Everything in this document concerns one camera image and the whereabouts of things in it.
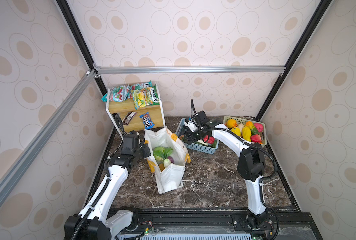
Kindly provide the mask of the red bell pepper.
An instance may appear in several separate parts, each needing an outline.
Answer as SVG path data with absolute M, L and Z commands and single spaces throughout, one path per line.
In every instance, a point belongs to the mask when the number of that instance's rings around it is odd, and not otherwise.
M 203 142 L 208 145 L 212 145 L 215 142 L 215 138 L 209 135 L 203 137 Z

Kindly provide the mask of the green leafy vegetable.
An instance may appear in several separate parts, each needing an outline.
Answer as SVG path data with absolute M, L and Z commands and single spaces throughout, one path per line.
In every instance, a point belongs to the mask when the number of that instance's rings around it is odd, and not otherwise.
M 169 157 L 173 153 L 173 148 L 165 148 L 165 158 Z

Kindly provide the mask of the orange potato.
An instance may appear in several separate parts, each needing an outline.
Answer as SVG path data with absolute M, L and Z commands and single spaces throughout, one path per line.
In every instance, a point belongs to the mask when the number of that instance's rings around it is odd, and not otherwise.
M 163 163 L 160 163 L 158 166 L 159 166 L 159 169 L 160 169 L 161 172 L 162 172 L 163 170 L 165 170 L 165 166 L 164 166 Z

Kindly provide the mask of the white grocery bag yellow handles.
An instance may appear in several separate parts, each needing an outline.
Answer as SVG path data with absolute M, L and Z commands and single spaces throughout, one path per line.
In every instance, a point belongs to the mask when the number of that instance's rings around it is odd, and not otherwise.
M 168 128 L 163 128 L 157 132 L 145 130 L 145 142 L 151 151 L 147 162 L 155 175 L 158 193 L 183 187 L 186 163 L 191 162 L 183 141 Z

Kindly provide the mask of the green plastic basket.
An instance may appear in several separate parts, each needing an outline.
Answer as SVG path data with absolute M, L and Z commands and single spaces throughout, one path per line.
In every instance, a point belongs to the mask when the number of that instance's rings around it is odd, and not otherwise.
M 224 124 L 233 133 L 239 135 L 244 140 L 267 145 L 266 126 L 263 123 L 251 121 L 243 118 L 225 116 Z

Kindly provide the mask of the green cabbage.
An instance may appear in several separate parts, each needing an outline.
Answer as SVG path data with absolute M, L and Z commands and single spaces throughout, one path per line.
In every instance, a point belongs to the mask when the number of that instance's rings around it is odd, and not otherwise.
M 156 147 L 153 149 L 153 156 L 157 162 L 162 162 L 165 159 L 165 147 Z

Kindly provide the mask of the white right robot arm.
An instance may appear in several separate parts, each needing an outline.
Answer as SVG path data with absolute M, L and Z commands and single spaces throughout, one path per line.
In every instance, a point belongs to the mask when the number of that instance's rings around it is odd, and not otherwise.
M 214 137 L 237 155 L 237 172 L 247 187 L 248 226 L 252 230 L 259 230 L 269 219 L 263 183 L 273 179 L 278 172 L 273 156 L 265 151 L 261 144 L 249 142 L 218 121 L 210 120 L 204 111 L 197 112 L 193 100 L 190 118 L 184 123 L 184 130 L 184 142 L 187 144 L 199 140 L 206 142 L 206 137 Z

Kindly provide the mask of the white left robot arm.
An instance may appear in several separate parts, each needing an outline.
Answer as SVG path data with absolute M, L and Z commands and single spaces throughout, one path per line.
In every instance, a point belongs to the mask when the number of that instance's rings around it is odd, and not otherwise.
M 64 225 L 66 240 L 114 240 L 127 227 L 134 227 L 133 210 L 121 209 L 109 217 L 111 205 L 135 163 L 151 156 L 145 141 L 137 132 L 125 133 L 122 120 L 114 116 L 123 137 L 117 150 L 107 157 L 105 177 L 79 214 Z

